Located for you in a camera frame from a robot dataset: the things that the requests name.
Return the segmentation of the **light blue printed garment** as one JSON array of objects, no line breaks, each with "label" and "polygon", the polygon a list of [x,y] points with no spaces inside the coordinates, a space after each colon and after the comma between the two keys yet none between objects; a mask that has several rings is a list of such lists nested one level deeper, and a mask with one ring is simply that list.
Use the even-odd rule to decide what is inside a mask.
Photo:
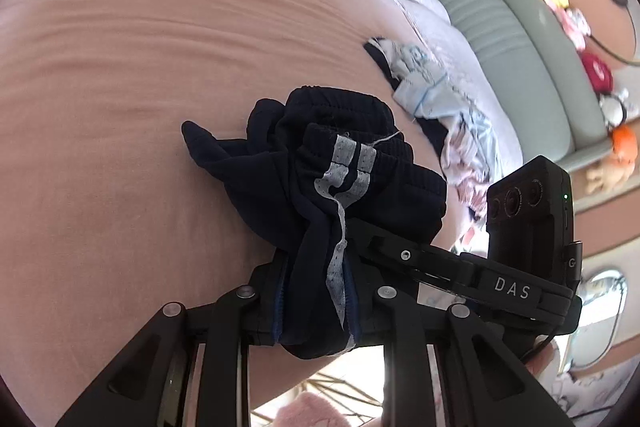
[{"label": "light blue printed garment", "polygon": [[502,177],[494,126],[437,58],[420,46],[381,37],[363,49],[382,70],[396,104],[434,147],[448,182],[489,185]]}]

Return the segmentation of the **pale pink pillow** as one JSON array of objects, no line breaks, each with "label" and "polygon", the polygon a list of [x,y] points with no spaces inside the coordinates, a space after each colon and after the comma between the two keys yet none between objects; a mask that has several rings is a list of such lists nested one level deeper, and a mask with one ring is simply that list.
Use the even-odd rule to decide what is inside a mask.
[{"label": "pale pink pillow", "polygon": [[422,44],[432,52],[450,80],[486,115],[497,138],[497,156],[503,172],[509,174],[523,165],[520,141],[491,88],[480,62],[462,33],[450,22],[438,0],[397,0],[407,13]]}]

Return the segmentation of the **pink bed sheet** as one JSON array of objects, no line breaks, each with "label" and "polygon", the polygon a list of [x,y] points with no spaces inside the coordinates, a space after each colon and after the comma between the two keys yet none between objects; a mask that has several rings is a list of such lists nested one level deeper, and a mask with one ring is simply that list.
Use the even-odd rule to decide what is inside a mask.
[{"label": "pink bed sheet", "polygon": [[300,86],[382,101],[393,0],[1,0],[1,375],[52,426],[164,303],[215,301],[271,247],[192,161]]}]

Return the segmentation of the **grey green padded headboard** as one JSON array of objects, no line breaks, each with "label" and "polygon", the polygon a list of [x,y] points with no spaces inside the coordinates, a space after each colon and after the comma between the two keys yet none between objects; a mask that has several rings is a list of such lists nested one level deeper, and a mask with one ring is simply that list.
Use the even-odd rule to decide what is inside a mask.
[{"label": "grey green padded headboard", "polygon": [[568,172],[611,153],[599,102],[574,44],[542,0],[439,0],[471,46],[525,159]]}]

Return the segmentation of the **pink printed pyjama garment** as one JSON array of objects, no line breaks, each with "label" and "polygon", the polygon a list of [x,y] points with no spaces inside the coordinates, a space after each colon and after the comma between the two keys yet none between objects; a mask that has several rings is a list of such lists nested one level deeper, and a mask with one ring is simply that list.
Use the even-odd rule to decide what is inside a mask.
[{"label": "pink printed pyjama garment", "polygon": [[484,117],[469,124],[461,116],[439,121],[445,131],[439,153],[440,168],[445,179],[468,210],[474,232],[486,229],[487,192],[502,173],[494,129]]}]

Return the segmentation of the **navy shorts with white stripes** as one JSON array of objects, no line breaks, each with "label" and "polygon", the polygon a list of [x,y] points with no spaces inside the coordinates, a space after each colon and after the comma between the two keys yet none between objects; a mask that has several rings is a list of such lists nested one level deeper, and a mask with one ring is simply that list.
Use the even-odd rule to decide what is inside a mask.
[{"label": "navy shorts with white stripes", "polygon": [[392,111],[372,95],[303,87],[285,102],[258,101],[242,139],[219,140],[192,121],[181,132],[195,164],[276,250],[271,330],[297,358],[336,355],[359,337],[349,220],[416,243],[442,227],[444,179],[416,165]]}]

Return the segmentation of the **red plush toy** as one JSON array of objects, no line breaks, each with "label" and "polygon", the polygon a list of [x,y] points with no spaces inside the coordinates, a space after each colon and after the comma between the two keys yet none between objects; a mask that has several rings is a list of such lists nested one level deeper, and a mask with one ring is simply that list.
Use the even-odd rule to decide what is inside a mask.
[{"label": "red plush toy", "polygon": [[610,94],[613,91],[613,74],[608,64],[597,54],[587,51],[580,54],[580,59],[593,91],[597,94]]}]

